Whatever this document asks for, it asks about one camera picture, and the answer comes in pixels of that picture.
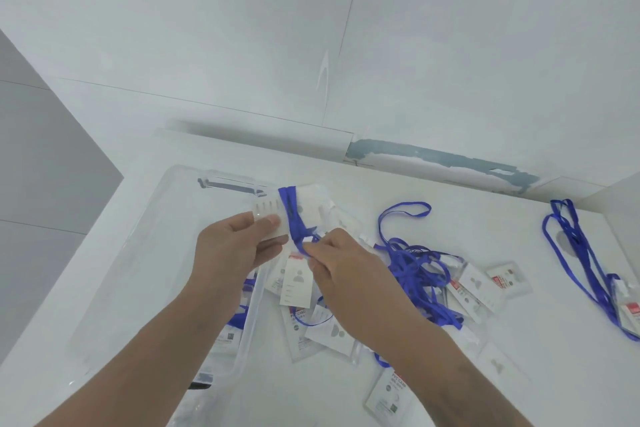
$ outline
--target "white wall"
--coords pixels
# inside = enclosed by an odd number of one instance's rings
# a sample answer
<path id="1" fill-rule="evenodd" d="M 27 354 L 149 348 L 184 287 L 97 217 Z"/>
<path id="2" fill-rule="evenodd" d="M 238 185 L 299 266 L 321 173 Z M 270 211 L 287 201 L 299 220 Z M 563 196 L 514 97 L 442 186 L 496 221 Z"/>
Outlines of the white wall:
<path id="1" fill-rule="evenodd" d="M 0 32 L 0 362 L 122 176 Z"/>
<path id="2" fill-rule="evenodd" d="M 309 133 L 289 151 L 324 127 L 354 134 L 359 165 L 534 199 L 640 170 L 639 26 L 640 0 L 0 0 L 0 27 L 120 170 L 118 132 L 146 135 L 163 101 L 159 124 L 283 132 L 251 112 Z M 69 80 L 119 89 L 120 110 Z"/>
<path id="3" fill-rule="evenodd" d="M 640 172 L 583 199 L 578 206 L 604 214 L 640 279 Z M 615 271 L 614 264 L 610 270 Z"/>

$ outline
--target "white table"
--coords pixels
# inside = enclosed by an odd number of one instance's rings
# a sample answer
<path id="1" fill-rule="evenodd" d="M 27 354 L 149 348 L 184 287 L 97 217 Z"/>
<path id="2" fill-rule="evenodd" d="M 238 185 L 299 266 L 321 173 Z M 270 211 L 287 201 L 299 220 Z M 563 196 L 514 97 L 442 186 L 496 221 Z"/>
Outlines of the white table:
<path id="1" fill-rule="evenodd" d="M 492 341 L 532 379 L 519 405 L 524 415 L 540 427 L 637 423 L 640 345 L 620 334 L 564 274 L 540 231 L 547 204 L 159 130 L 0 367 L 1 425 L 31 426 L 64 397 L 68 338 L 173 164 L 282 185 L 324 183 L 372 236 L 384 208 L 427 201 L 433 212 L 424 220 L 389 219 L 393 236 L 463 255 L 481 267 L 514 260 L 533 286 L 533 294 L 510 302 L 490 327 Z M 604 266 L 633 277 L 604 218 L 580 212 L 580 222 Z M 577 271 L 575 260 L 572 265 Z M 364 354 L 355 367 L 323 351 L 292 365 L 276 303 L 266 293 L 224 425 L 376 425 L 362 406 L 379 372 L 372 356 Z M 425 419 L 416 408 L 406 424 L 430 425 Z"/>

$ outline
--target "blue-gray exposed patch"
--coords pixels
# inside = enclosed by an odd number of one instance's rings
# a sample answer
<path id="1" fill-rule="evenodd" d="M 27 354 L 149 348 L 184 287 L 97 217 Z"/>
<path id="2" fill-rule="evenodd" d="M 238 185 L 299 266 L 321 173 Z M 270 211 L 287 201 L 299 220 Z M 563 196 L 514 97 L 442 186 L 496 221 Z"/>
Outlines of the blue-gray exposed patch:
<path id="1" fill-rule="evenodd" d="M 482 160 L 466 157 L 464 155 L 450 154 L 439 150 L 426 149 L 408 144 L 397 144 L 395 142 L 387 142 L 385 140 L 361 139 L 352 142 L 347 149 L 347 157 L 350 159 L 360 160 L 367 154 L 387 154 L 401 155 L 405 157 L 417 157 L 425 162 L 433 162 L 435 164 L 444 165 L 445 167 L 466 167 L 474 171 L 482 172 L 488 176 L 499 177 L 509 184 L 520 188 L 519 193 L 526 192 L 527 189 L 540 178 L 529 174 L 528 172 L 518 171 L 514 165 L 500 164 L 499 162 L 491 162 L 490 160 Z M 512 175 L 506 175 L 500 172 L 494 172 L 492 169 L 501 169 L 502 171 L 513 172 Z"/>

